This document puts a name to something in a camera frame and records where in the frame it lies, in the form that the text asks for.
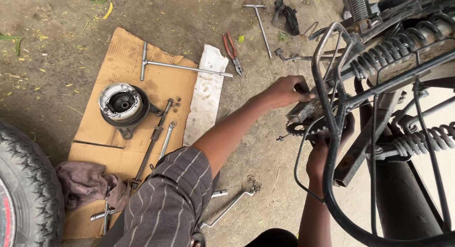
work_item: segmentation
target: coil spring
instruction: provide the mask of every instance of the coil spring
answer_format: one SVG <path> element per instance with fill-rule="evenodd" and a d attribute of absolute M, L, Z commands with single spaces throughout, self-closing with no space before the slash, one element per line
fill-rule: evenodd
<path fill-rule="evenodd" d="M 430 145 L 435 151 L 446 150 L 448 147 L 455 148 L 455 122 L 427 130 Z M 421 152 L 423 154 L 428 153 L 428 146 L 423 131 L 398 137 L 392 141 L 392 144 L 402 157 L 406 157 L 407 155 L 412 156 L 414 153 L 417 155 L 420 155 Z"/>
<path fill-rule="evenodd" d="M 363 19 L 368 18 L 367 5 L 365 0 L 348 0 L 352 19 L 357 23 Z"/>
<path fill-rule="evenodd" d="M 372 76 L 382 67 L 409 54 L 408 49 L 415 51 L 417 47 L 410 38 L 410 35 L 415 36 L 424 46 L 429 45 L 428 40 L 420 32 L 420 29 L 423 27 L 429 29 L 437 40 L 444 39 L 443 34 L 434 24 L 436 20 L 442 20 L 448 23 L 452 31 L 455 31 L 455 20 L 452 17 L 445 13 L 436 13 L 428 21 L 421 21 L 414 28 L 408 28 L 402 33 L 395 34 L 393 37 L 354 59 L 350 65 L 354 69 L 356 77 L 358 79 L 365 79 L 368 76 Z"/>

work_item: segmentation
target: brown cloth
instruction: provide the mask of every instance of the brown cloth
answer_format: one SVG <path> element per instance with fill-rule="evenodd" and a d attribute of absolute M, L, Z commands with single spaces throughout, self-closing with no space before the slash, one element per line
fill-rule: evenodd
<path fill-rule="evenodd" d="M 131 186 L 128 180 L 122 182 L 116 175 L 104 174 L 105 169 L 106 166 L 92 162 L 59 164 L 55 171 L 63 190 L 65 209 L 76 209 L 107 196 L 107 203 L 116 211 L 122 211 L 130 196 Z M 108 185 L 111 185 L 111 191 L 106 195 Z"/>

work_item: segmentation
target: red-handled pliers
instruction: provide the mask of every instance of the red-handled pliers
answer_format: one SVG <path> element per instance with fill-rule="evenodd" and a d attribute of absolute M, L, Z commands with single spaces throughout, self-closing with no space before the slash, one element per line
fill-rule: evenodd
<path fill-rule="evenodd" d="M 240 76 L 243 76 L 242 74 L 242 66 L 240 65 L 240 61 L 238 61 L 237 58 L 237 50 L 235 49 L 234 43 L 232 42 L 231 36 L 229 35 L 229 32 L 226 32 L 227 38 L 229 39 L 229 42 L 231 43 L 232 46 L 232 53 L 228 48 L 228 42 L 226 41 L 226 36 L 223 34 L 223 41 L 224 41 L 224 47 L 226 48 L 226 52 L 229 55 L 229 57 L 232 59 L 232 62 L 234 63 L 235 70 Z"/>

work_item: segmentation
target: cardboard sheet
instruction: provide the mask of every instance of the cardboard sheet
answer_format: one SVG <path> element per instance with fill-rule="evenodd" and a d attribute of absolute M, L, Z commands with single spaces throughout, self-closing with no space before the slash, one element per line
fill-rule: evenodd
<path fill-rule="evenodd" d="M 160 118 L 149 113 L 134 131 L 130 140 L 124 140 L 118 130 L 107 124 L 100 115 L 97 98 L 101 90 L 109 84 L 124 82 L 140 87 L 149 100 L 158 108 L 164 109 L 169 98 L 181 106 L 171 107 L 163 124 L 163 132 L 151 152 L 149 163 L 156 164 L 167 128 L 171 121 L 177 125 L 172 131 L 166 153 L 182 146 L 183 132 L 197 72 L 170 67 L 146 65 L 145 81 L 140 81 L 143 41 L 122 28 L 117 28 L 105 55 L 95 86 L 90 95 L 82 122 L 71 145 L 69 161 L 87 161 L 106 165 L 107 173 L 118 174 L 122 180 L 134 178 L 150 143 L 150 136 Z M 151 61 L 177 64 L 196 68 L 196 64 L 182 56 L 173 56 L 159 48 L 147 44 L 146 58 Z M 142 180 L 150 174 L 146 166 Z M 93 238 L 102 233 L 103 220 L 90 221 L 90 216 L 104 211 L 104 201 L 96 201 L 65 214 L 63 239 Z M 111 218 L 110 226 L 118 214 Z"/>

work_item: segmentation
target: shirt sleeve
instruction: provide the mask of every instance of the shirt sleeve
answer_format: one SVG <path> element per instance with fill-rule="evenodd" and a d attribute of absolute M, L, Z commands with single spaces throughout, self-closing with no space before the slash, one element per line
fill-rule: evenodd
<path fill-rule="evenodd" d="M 212 195 L 210 165 L 192 146 L 163 159 L 128 201 L 125 234 L 115 247 L 189 246 Z"/>

